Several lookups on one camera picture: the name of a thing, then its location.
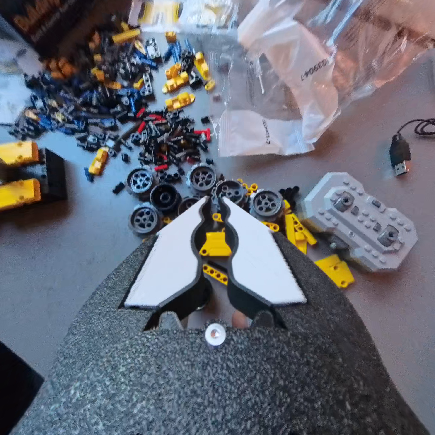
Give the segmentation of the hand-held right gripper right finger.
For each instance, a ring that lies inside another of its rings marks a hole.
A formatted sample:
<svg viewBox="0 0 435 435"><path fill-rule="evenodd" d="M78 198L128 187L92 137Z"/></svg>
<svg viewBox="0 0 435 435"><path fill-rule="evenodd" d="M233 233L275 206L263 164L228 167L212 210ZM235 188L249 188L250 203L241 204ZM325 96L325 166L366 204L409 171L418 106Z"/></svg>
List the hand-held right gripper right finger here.
<svg viewBox="0 0 435 435"><path fill-rule="evenodd" d="M273 321L283 321L279 309L305 304L307 298L277 244L277 233L228 198L219 199L219 205L231 249L230 303L252 320L266 312Z"/></svg>

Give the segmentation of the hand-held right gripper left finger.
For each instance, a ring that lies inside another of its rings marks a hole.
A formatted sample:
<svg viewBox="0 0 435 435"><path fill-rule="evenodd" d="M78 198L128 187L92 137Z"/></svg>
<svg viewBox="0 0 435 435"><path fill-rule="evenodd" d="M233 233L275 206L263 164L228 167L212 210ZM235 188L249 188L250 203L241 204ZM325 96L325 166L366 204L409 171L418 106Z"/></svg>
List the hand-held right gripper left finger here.
<svg viewBox="0 0 435 435"><path fill-rule="evenodd" d="M126 309L142 309L159 317L175 312L188 317L204 301L205 279L195 235L205 223L208 196L160 230L139 267L124 300Z"/></svg>

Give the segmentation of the yellow black toy vehicle model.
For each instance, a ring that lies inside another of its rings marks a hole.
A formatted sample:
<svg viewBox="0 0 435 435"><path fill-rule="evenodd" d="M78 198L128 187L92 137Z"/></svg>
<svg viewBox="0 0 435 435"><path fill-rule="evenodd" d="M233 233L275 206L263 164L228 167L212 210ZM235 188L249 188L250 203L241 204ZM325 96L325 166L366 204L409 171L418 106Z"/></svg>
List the yellow black toy vehicle model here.
<svg viewBox="0 0 435 435"><path fill-rule="evenodd" d="M67 199L64 159L33 141L0 145L0 211Z"/></svg>

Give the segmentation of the grey work desk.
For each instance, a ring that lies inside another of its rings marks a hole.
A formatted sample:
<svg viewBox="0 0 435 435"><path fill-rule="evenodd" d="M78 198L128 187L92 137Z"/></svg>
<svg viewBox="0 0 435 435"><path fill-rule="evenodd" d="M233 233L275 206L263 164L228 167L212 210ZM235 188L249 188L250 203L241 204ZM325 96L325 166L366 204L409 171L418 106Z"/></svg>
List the grey work desk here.
<svg viewBox="0 0 435 435"><path fill-rule="evenodd" d="M400 270L355 271L345 295L416 408L434 402L434 139L405 129L410 171L399 177L389 146L405 122L434 117L433 61L434 50L426 52L393 82L351 103L309 154L219 160L225 177L272 189L298 185L302 195L326 172L349 172L411 218L418 242ZM115 158L90 183L84 167L92 157L73 138L54 133L38 143L66 160L68 200L1 215L1 340L46 377L79 308L140 241L127 224L132 196L112 193L129 165Z"/></svg>

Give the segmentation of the heap of yellow toy beams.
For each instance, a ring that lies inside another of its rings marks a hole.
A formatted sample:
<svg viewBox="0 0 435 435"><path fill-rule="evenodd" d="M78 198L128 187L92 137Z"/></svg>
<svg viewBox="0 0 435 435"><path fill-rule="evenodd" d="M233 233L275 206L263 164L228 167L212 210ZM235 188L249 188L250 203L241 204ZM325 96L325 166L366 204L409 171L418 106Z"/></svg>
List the heap of yellow toy beams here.
<svg viewBox="0 0 435 435"><path fill-rule="evenodd" d="M212 191L212 199L227 198L235 204L248 206L250 214L274 233L284 232L287 240L300 252L307 254L308 246L315 246L317 239L293 212L291 205L279 192L248 186L241 179L220 181ZM336 254L317 260L316 266L338 287L348 288L355 282L351 270Z"/></svg>

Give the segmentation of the yellow toy bucket piece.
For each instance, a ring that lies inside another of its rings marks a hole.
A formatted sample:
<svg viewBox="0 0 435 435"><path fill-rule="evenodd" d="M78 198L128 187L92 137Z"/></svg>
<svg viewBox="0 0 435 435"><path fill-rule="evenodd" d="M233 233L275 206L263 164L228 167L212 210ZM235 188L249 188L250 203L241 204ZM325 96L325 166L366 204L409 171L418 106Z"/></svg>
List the yellow toy bucket piece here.
<svg viewBox="0 0 435 435"><path fill-rule="evenodd" d="M227 258L231 253L224 231L207 232L206 240L199 250L199 254L203 257Z"/></svg>

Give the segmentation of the black toy wheel rim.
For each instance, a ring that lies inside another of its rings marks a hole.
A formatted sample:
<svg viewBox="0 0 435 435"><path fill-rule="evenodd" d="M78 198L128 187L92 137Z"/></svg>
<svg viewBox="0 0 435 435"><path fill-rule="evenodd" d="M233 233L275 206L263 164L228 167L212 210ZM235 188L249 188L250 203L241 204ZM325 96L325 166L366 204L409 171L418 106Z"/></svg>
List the black toy wheel rim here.
<svg viewBox="0 0 435 435"><path fill-rule="evenodd" d="M167 215L178 208L181 196L173 185L160 184L151 190L150 202L158 211Z"/></svg>

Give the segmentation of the group of grey toy wheels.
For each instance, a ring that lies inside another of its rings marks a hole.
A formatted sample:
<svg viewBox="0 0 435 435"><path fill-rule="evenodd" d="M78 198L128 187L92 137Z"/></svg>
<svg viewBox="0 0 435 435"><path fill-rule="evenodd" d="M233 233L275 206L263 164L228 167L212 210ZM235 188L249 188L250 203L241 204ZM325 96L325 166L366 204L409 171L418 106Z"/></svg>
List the group of grey toy wheels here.
<svg viewBox="0 0 435 435"><path fill-rule="evenodd" d="M156 177L152 175L148 167L133 169L128 174L124 184L128 192L140 202L134 207L129 216L128 224L130 229L137 235L155 234L162 229L163 226L170 224L175 218L187 211L205 196L211 199L211 210L214 212L212 219L217 223L223 223L220 214L219 199L212 199L212 191L220 181L236 180L225 179L222 174L217 173L209 162L194 164L186 174L186 186L190 194L182 196L177 189L177 183L181 182L181 178L175 183L160 183L157 181ZM160 184L173 185L181 196L181 202L178 208L167 215L158 211L150 202L151 190ZM242 206L240 208L249 212L248 206Z"/></svg>

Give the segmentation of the grey toy battery block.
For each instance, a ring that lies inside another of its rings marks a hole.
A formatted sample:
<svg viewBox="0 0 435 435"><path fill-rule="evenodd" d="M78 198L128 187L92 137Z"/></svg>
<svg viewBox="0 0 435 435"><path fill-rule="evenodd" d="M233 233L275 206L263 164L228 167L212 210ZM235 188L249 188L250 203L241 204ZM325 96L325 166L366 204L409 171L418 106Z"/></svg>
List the grey toy battery block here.
<svg viewBox="0 0 435 435"><path fill-rule="evenodd" d="M412 220L347 172L327 172L301 200L298 217L327 237L332 249L371 272L398 270L418 241Z"/></svg>

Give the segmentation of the pile of black red pins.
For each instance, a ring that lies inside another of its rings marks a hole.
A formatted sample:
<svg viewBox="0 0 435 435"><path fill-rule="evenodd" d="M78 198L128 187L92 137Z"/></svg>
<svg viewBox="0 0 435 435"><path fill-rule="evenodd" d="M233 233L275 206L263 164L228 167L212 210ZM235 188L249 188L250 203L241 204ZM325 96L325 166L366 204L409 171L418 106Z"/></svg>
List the pile of black red pins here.
<svg viewBox="0 0 435 435"><path fill-rule="evenodd" d="M141 107L127 112L132 125L116 137L113 153L138 148L140 168L148 167L160 183L175 183L185 175L183 164L196 164L208 152L211 142L211 119L201 117L202 128L195 127L183 109L156 111Z"/></svg>

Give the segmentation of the white crumpled plastic bag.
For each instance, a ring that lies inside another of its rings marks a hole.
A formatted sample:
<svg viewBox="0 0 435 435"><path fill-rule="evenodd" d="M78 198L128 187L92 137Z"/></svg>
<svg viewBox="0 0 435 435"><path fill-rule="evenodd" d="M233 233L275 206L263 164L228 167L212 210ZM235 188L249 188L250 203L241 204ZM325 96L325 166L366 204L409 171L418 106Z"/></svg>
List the white crumpled plastic bag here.
<svg viewBox="0 0 435 435"><path fill-rule="evenodd" d="M302 155L338 110L334 49L291 16L246 17L218 125L220 157Z"/></svg>

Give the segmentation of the person's dark clothed body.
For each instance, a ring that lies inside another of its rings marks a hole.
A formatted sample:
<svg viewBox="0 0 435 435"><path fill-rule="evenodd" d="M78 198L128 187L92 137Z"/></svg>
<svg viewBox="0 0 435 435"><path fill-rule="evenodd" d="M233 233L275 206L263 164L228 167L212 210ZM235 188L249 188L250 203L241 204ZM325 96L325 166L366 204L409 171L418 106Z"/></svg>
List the person's dark clothed body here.
<svg viewBox="0 0 435 435"><path fill-rule="evenodd" d="M8 435L25 415L44 377L0 343L0 433Z"/></svg>

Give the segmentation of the pile of mixed small pieces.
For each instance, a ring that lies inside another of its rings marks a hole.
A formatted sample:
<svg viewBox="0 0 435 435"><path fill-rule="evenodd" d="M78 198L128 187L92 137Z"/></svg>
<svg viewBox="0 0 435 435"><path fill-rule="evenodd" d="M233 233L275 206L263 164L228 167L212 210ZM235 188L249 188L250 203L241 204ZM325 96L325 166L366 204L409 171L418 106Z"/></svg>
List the pile of mixed small pieces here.
<svg viewBox="0 0 435 435"><path fill-rule="evenodd" d="M211 90L203 53L188 38L165 34L161 53L155 37L143 38L139 26L111 15L77 45L74 57L45 59L38 75L24 74L30 104L9 125L9 135L36 139L46 132L74 136L78 146L111 148L132 122L127 112L177 111L194 101L193 90Z"/></svg>

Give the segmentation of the clear crumpled plastic bag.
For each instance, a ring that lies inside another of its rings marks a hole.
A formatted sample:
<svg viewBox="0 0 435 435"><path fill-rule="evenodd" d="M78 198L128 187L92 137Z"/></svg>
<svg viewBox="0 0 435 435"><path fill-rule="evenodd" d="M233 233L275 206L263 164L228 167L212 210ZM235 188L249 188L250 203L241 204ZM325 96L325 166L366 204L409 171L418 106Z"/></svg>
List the clear crumpled plastic bag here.
<svg viewBox="0 0 435 435"><path fill-rule="evenodd" d="M212 98L218 125L227 101L238 28L246 17L291 16L334 49L338 110L328 128L347 106L394 80L415 58L434 48L434 1L183 1L182 5L180 29L196 37L194 42L205 50L215 76Z"/></svg>

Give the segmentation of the blue cardboard box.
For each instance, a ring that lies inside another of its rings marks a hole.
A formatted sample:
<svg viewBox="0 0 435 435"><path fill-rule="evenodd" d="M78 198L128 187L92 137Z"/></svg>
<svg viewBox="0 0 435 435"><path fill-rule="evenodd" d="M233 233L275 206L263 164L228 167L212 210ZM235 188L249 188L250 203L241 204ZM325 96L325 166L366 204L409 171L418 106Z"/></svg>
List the blue cardboard box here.
<svg viewBox="0 0 435 435"><path fill-rule="evenodd" d="M2 0L1 25L13 30L37 54L47 57L57 51L94 4L94 0Z"/></svg>

